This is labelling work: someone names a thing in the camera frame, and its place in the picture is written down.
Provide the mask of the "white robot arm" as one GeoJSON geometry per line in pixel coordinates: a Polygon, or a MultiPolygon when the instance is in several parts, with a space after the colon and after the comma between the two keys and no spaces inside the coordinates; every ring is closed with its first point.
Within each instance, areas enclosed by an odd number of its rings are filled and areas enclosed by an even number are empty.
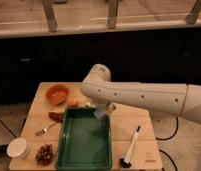
{"type": "MultiPolygon", "coordinates": [[[[119,103],[201,124],[200,85],[112,82],[110,70],[95,64],[82,81],[81,92],[100,106],[119,103]]],[[[201,153],[195,171],[201,171],[201,153]]]]}

